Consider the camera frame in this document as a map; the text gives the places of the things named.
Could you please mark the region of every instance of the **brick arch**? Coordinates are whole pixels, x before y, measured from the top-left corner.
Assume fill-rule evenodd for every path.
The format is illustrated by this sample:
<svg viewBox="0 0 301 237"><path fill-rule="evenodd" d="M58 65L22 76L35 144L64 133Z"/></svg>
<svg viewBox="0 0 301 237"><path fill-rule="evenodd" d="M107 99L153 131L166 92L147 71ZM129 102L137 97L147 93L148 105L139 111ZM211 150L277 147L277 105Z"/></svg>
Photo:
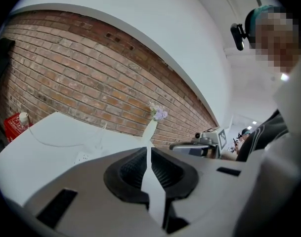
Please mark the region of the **brick arch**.
<svg viewBox="0 0 301 237"><path fill-rule="evenodd" d="M62 11L13 16L3 37L16 41L0 83L0 123L27 111L33 123L59 111L118 132L142 135L148 102L169 112L153 143L186 141L215 126L176 72L146 46L99 20Z"/></svg>

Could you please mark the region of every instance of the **light fixture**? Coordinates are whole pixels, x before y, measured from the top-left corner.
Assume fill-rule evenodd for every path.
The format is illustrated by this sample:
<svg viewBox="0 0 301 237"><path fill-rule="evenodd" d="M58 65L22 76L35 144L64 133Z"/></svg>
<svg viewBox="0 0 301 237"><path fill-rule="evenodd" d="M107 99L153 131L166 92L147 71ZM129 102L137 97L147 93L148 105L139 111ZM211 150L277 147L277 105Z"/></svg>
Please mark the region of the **light fixture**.
<svg viewBox="0 0 301 237"><path fill-rule="evenodd" d="M282 74L281 75L281 80L282 81L287 81L289 79L289 76L288 75L286 75L286 74Z"/></svg>

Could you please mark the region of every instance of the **white cable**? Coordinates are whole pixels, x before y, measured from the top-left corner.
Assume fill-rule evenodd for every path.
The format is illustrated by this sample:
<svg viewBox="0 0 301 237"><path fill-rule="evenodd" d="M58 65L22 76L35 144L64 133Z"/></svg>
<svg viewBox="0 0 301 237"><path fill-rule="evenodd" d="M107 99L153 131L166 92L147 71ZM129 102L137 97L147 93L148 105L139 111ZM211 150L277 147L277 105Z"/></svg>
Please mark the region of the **white cable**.
<svg viewBox="0 0 301 237"><path fill-rule="evenodd" d="M106 129L106 126L107 126L107 123L105 123L105 125L104 125L104 127L103 127L102 130L98 130L98 131L97 131L98 134L99 134L100 132L103 132L103 134L104 134L104 131L105 131L105 129ZM54 145L54 144L46 143L46 142L43 142L43 141L39 140L39 139L33 134L33 132L32 132L32 130L31 130L30 127L28 127L28 130L29 130L29 132L31 133L31 135L32 135L39 143L41 143L41 144L43 144L43 145L46 145L46 146L51 146L51 147L56 147L56 148L71 148L71 147L82 146L82 145L85 144L85 142L83 142L83 143L81 143L81 144L67 145L67 146Z"/></svg>

